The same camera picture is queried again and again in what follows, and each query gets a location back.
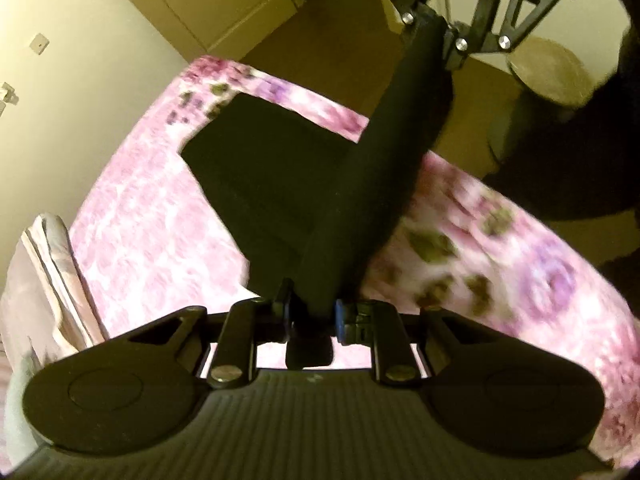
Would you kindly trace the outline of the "white wall switch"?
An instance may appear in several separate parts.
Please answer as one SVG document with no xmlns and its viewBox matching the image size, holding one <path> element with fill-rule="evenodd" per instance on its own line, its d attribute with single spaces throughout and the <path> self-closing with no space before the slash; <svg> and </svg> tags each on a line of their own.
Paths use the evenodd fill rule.
<svg viewBox="0 0 640 480">
<path fill-rule="evenodd" d="M 9 105 L 16 105 L 19 100 L 15 89 L 7 82 L 4 82 L 0 87 L 0 115 Z"/>
</svg>

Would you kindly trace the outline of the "black garment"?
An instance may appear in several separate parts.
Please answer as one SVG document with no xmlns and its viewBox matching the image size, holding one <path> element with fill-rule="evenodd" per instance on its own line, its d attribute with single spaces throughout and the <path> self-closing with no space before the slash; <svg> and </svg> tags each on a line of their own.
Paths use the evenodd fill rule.
<svg viewBox="0 0 640 480">
<path fill-rule="evenodd" d="M 446 21 L 424 11 L 360 137 L 241 93 L 181 150 L 250 264 L 248 288 L 288 309 L 286 364 L 332 362 L 338 304 L 352 304 L 444 128 L 454 92 Z"/>
</svg>

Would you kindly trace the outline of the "white wall socket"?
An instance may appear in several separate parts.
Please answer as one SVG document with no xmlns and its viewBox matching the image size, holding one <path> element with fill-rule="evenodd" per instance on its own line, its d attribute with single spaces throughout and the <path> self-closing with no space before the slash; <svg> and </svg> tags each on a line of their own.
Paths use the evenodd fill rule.
<svg viewBox="0 0 640 480">
<path fill-rule="evenodd" d="M 46 36 L 43 36 L 43 34 L 37 34 L 29 44 L 29 47 L 36 55 L 42 55 L 43 51 L 46 50 L 46 47 L 49 44 L 50 41 Z"/>
</svg>

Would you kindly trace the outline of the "pink rose bed sheet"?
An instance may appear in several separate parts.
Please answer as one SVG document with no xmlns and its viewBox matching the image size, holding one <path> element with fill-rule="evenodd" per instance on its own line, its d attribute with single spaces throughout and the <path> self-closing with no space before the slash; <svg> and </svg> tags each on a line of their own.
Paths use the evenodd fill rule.
<svg viewBox="0 0 640 480">
<path fill-rule="evenodd" d="M 107 333 L 180 308 L 224 312 L 248 297 L 248 263 L 180 157 L 235 96 L 278 104 L 356 142 L 367 118 L 250 66 L 203 56 L 158 97 L 105 166 L 70 228 Z M 416 313 L 457 312 L 572 360 L 598 378 L 605 410 L 590 448 L 639 459 L 639 323 L 623 296 L 562 238 L 436 154 L 372 260 L 366 296 Z"/>
</svg>

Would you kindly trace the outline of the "beige grey folded quilt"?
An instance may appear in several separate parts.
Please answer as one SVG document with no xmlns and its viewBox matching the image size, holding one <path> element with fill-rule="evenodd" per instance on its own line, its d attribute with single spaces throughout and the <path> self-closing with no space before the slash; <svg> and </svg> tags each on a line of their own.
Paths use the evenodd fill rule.
<svg viewBox="0 0 640 480">
<path fill-rule="evenodd" d="M 21 234 L 1 294 L 1 470 L 38 448 L 22 408 L 43 367 L 100 344 L 96 316 L 62 219 L 40 214 Z"/>
</svg>

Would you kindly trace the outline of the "round wooden stool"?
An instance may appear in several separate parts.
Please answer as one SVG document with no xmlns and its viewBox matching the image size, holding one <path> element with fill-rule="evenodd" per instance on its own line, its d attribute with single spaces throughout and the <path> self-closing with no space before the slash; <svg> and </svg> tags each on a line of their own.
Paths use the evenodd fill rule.
<svg viewBox="0 0 640 480">
<path fill-rule="evenodd" d="M 520 91 L 487 131 L 495 162 L 504 164 L 532 132 L 585 105 L 596 83 L 577 55 L 546 38 L 530 36 L 506 56 Z"/>
</svg>

